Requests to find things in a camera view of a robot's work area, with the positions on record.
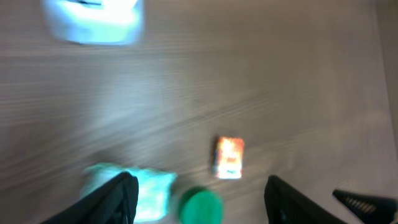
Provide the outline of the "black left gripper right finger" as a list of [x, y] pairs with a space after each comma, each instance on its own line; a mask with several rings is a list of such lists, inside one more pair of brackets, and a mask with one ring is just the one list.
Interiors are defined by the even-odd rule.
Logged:
[[276, 175], [267, 180], [264, 201], [269, 224], [344, 223]]

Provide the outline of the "green lid jar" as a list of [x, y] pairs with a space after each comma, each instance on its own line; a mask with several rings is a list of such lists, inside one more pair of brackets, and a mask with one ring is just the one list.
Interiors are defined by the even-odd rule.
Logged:
[[183, 193], [177, 210], [181, 224], [221, 224], [223, 201], [214, 191], [196, 186]]

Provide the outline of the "orange small carton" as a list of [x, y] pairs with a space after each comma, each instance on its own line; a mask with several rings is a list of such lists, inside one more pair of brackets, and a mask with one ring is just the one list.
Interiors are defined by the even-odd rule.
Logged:
[[244, 141], [220, 136], [216, 141], [214, 174], [219, 179], [240, 179], [243, 174]]

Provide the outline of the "teal white snack packet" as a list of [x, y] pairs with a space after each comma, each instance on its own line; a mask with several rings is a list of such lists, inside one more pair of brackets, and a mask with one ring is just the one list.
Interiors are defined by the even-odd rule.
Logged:
[[170, 189], [177, 178], [174, 172], [150, 168], [123, 167], [112, 163], [99, 163], [84, 170], [88, 180], [80, 191], [83, 198], [122, 172], [138, 179], [136, 223], [153, 222], [166, 216], [169, 209]]

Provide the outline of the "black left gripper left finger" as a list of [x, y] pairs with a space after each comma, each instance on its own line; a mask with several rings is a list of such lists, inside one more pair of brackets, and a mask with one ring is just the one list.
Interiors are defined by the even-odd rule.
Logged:
[[122, 172], [43, 224], [133, 224], [139, 183]]

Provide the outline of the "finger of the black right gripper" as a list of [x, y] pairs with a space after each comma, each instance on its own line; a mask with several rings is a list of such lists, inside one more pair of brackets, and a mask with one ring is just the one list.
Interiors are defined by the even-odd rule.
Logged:
[[364, 224], [397, 224], [397, 200], [334, 190], [332, 195]]

